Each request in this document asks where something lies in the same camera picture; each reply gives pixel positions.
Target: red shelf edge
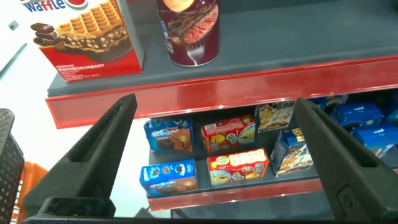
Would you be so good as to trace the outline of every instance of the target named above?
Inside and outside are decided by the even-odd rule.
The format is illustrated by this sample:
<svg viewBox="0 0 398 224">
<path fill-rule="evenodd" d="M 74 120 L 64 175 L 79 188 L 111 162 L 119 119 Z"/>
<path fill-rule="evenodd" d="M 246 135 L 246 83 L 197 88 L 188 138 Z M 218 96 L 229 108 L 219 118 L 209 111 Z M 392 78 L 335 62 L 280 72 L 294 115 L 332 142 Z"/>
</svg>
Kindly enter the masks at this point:
<svg viewBox="0 0 398 224">
<path fill-rule="evenodd" d="M 396 70 L 398 56 L 348 60 L 55 96 L 47 98 L 46 103 L 58 129 L 72 128 L 94 124 L 115 101 L 133 92 L 138 102 L 136 118 L 151 118 L 298 96 L 311 98 L 395 88 Z"/>
<path fill-rule="evenodd" d="M 197 194 L 148 198 L 148 203 L 152 211 L 157 211 L 201 205 L 215 205 L 219 203 L 238 202 L 243 200 L 283 197 L 295 194 L 319 192 L 322 190 L 322 184 L 320 180 L 316 178 Z"/>
</svg>

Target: blue box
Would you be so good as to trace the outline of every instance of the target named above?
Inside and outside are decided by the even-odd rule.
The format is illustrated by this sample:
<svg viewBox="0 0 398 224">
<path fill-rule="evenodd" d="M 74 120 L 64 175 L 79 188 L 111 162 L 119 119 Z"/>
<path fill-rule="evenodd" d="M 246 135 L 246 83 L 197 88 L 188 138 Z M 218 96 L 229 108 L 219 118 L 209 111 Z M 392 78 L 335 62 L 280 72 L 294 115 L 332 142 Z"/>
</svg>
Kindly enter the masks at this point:
<svg viewBox="0 0 398 224">
<path fill-rule="evenodd" d="M 271 169 L 275 176 L 308 169 L 312 164 L 301 129 L 281 131 L 271 153 Z"/>
<path fill-rule="evenodd" d="M 160 197 L 198 188 L 193 159 L 144 166 L 139 179 L 148 197 Z"/>
<path fill-rule="evenodd" d="M 383 109 L 385 119 L 383 123 L 395 124 L 398 126 L 398 91 L 393 90 L 389 97 L 387 106 Z"/>
<path fill-rule="evenodd" d="M 309 99 L 318 105 L 321 110 L 325 111 L 328 114 L 331 114 L 335 109 L 336 105 L 345 104 L 348 100 L 348 95 L 335 95 L 335 96 L 324 96 L 318 98 Z"/>
<path fill-rule="evenodd" d="M 144 125 L 149 146 L 155 152 L 192 152 L 192 119 L 154 118 Z"/>
<path fill-rule="evenodd" d="M 354 127 L 378 124 L 384 115 L 374 103 L 349 103 L 337 105 L 331 117 L 351 131 Z"/>
<path fill-rule="evenodd" d="M 358 127 L 351 134 L 379 158 L 398 144 L 398 128 L 392 124 Z"/>
</svg>

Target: waffle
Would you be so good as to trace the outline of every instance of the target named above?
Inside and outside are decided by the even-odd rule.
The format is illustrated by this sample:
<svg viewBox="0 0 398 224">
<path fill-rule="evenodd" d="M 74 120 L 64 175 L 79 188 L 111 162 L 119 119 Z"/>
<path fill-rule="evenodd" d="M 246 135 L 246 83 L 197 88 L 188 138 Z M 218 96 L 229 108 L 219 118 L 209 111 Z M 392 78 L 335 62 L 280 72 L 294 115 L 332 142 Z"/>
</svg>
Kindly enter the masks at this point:
<svg viewBox="0 0 398 224">
<path fill-rule="evenodd" d="M 116 0 L 102 3 L 58 25 L 57 32 L 65 46 L 97 53 L 109 51 L 128 37 Z"/>
</svg>

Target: snack box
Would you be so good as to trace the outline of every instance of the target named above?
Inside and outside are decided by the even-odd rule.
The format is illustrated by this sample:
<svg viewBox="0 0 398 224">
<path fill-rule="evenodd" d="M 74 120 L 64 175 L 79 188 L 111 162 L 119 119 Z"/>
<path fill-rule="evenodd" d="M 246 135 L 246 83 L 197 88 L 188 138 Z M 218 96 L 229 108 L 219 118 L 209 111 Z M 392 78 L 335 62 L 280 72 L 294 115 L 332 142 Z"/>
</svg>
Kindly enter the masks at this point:
<svg viewBox="0 0 398 224">
<path fill-rule="evenodd" d="M 383 123 L 395 124 L 398 126 L 398 91 L 392 90 L 391 96 L 389 96 L 387 106 L 382 110 L 384 116 Z"/>
<path fill-rule="evenodd" d="M 250 115 L 226 119 L 201 127 L 206 152 L 219 151 L 254 142 L 256 122 Z"/>
<path fill-rule="evenodd" d="M 279 128 L 286 128 L 293 116 L 295 101 L 266 103 L 256 106 L 258 133 Z"/>
<path fill-rule="evenodd" d="M 212 185 L 264 177 L 268 163 L 263 148 L 207 159 Z"/>
<path fill-rule="evenodd" d="M 30 20 L 27 38 L 66 82 L 142 72 L 144 52 L 127 1 L 21 0 L 21 3 L 25 17 Z"/>
<path fill-rule="evenodd" d="M 398 144 L 398 128 L 393 124 L 378 124 L 354 128 L 351 134 L 378 158 Z"/>
<path fill-rule="evenodd" d="M 345 104 L 347 100 L 348 95 L 323 96 L 310 99 L 310 101 L 318 105 L 327 114 L 331 114 L 336 105 Z"/>
<path fill-rule="evenodd" d="M 144 166 L 139 179 L 148 197 L 160 197 L 198 188 L 193 159 Z"/>
<path fill-rule="evenodd" d="M 192 152 L 192 119 L 154 118 L 144 130 L 149 146 L 155 152 Z"/>
<path fill-rule="evenodd" d="M 354 127 L 378 124 L 384 115 L 374 103 L 349 103 L 336 105 L 331 117 L 351 131 Z"/>
<path fill-rule="evenodd" d="M 271 153 L 271 169 L 275 176 L 308 169 L 312 164 L 301 129 L 281 131 Z"/>
</svg>

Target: steak image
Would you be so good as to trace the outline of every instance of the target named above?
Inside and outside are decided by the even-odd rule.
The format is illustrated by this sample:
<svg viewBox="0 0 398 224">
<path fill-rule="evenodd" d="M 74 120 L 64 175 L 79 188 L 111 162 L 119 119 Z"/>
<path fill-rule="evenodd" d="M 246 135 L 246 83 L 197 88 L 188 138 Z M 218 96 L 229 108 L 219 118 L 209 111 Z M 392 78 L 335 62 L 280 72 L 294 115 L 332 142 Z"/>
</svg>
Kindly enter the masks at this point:
<svg viewBox="0 0 398 224">
<path fill-rule="evenodd" d="M 209 33 L 217 18 L 217 4 L 210 4 L 192 12 L 180 13 L 168 24 L 170 38 L 177 45 L 197 43 Z"/>
</svg>

